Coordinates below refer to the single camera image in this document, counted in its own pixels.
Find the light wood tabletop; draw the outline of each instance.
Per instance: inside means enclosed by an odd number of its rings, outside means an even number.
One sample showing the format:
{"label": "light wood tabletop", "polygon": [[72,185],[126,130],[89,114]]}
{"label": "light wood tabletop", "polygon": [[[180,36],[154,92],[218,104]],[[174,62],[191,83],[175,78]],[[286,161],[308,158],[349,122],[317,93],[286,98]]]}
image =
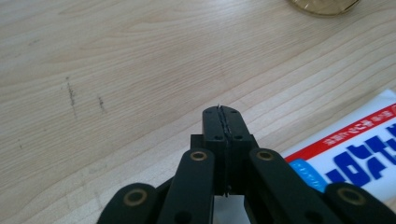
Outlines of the light wood tabletop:
{"label": "light wood tabletop", "polygon": [[1,0],[0,222],[95,223],[118,189],[174,175],[210,106],[281,152],[385,89],[393,0],[334,18],[286,0]]}

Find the gold lid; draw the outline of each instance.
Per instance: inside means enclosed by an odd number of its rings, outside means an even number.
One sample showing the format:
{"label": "gold lid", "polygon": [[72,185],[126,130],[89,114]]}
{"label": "gold lid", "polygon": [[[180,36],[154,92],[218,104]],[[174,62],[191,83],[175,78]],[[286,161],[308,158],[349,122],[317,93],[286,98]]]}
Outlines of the gold lid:
{"label": "gold lid", "polygon": [[336,16],[348,12],[360,0],[290,0],[297,8],[318,16]]}

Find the red stripe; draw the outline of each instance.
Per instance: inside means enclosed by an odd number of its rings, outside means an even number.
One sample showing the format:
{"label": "red stripe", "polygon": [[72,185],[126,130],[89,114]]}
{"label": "red stripe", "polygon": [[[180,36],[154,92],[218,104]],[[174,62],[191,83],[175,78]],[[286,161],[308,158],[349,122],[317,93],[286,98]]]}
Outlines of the red stripe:
{"label": "red stripe", "polygon": [[307,161],[318,154],[338,146],[341,143],[361,133],[365,133],[368,130],[371,130],[374,127],[393,118],[396,118],[396,104],[378,110],[363,119],[349,124],[345,128],[335,133],[327,135],[326,137],[318,140],[316,143],[289,155],[285,160],[287,162],[291,162],[296,159],[303,159]]}

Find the wooden table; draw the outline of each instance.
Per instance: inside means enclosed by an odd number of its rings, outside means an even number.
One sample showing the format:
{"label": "wooden table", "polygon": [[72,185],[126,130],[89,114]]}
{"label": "wooden table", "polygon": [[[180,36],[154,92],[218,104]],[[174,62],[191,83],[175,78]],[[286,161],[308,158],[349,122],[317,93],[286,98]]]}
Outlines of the wooden table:
{"label": "wooden table", "polygon": [[[396,91],[396,2],[0,2],[0,222],[94,223],[172,176],[212,105],[282,151]],[[396,211],[395,201],[387,204]]]}

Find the round gold object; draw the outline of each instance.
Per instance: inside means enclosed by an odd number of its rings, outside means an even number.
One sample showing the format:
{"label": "round gold object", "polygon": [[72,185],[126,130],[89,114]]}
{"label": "round gold object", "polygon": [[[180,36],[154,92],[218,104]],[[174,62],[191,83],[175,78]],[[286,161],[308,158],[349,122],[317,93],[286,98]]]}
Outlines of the round gold object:
{"label": "round gold object", "polygon": [[317,16],[336,16],[348,12],[360,0],[290,0],[302,11]]}

